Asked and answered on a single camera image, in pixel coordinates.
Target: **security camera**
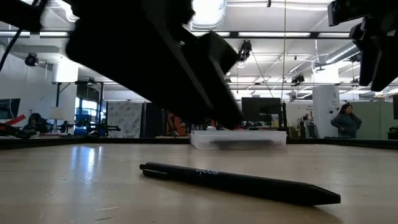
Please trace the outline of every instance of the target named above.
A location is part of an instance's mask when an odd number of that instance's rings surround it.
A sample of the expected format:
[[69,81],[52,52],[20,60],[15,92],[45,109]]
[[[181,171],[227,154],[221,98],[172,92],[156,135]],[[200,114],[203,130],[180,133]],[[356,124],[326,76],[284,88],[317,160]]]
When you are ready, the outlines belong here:
[[36,53],[29,53],[25,59],[25,64],[29,67],[36,67],[39,65]]
[[243,40],[241,47],[238,50],[239,61],[245,62],[250,57],[252,51],[250,40]]

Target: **white pillar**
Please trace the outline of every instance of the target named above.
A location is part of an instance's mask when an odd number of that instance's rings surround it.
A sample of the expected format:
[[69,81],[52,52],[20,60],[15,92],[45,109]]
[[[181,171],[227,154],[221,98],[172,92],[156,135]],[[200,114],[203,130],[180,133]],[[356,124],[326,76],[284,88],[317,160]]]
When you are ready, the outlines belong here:
[[[338,68],[325,67],[323,71],[313,74],[315,83],[338,83]],[[340,110],[340,93],[336,85],[316,86],[313,88],[313,105],[315,124],[318,128],[319,136],[337,137],[338,132],[330,121]]]
[[53,82],[75,82],[78,80],[79,65],[69,59],[61,60],[53,66]]
[[[69,59],[53,66],[53,82],[75,82],[78,80],[79,65]],[[65,121],[75,122],[76,85],[61,85],[59,107],[63,108]]]

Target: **wooden table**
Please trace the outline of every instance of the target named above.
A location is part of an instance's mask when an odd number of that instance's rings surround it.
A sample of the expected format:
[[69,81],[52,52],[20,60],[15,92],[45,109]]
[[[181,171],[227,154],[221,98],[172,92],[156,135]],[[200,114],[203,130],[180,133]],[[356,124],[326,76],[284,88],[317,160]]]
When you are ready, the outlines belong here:
[[[309,182],[342,203],[299,207],[149,179],[147,161]],[[2,223],[398,223],[398,152],[288,145],[199,151],[189,145],[87,144],[0,151]]]

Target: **computer screen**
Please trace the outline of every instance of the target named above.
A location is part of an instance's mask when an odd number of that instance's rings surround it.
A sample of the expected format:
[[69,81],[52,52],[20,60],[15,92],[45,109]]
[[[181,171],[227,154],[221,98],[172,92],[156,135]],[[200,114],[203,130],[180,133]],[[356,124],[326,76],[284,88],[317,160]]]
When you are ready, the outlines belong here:
[[280,119],[280,98],[242,98],[242,113],[245,121],[266,121],[272,114]]
[[392,96],[392,105],[394,109],[394,119],[398,119],[398,95]]
[[0,100],[0,119],[12,119],[18,116],[21,99]]

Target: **plastic box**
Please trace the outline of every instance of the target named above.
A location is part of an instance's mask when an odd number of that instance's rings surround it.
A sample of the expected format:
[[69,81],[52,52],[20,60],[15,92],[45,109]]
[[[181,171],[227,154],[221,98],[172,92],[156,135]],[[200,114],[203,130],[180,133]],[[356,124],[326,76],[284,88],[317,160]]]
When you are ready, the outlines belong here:
[[191,144],[201,150],[285,148],[285,131],[192,131]]

